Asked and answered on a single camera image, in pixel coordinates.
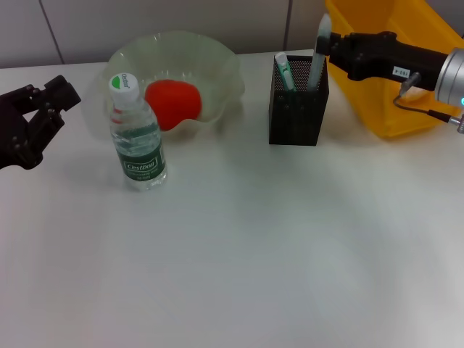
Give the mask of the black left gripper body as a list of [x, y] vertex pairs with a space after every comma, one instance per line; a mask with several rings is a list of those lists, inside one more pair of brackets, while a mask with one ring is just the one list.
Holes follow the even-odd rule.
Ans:
[[43, 159], [29, 147], [28, 121], [23, 117], [37, 110], [30, 100], [33, 91], [29, 84], [1, 95], [1, 169], [19, 166], [31, 170]]

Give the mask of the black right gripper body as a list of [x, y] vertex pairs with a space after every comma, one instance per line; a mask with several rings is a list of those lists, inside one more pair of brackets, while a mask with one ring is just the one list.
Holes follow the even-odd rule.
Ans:
[[345, 36], [351, 80], [384, 78], [403, 82], [413, 73], [420, 75], [418, 88], [433, 91], [447, 55], [397, 40], [397, 34], [351, 33]]

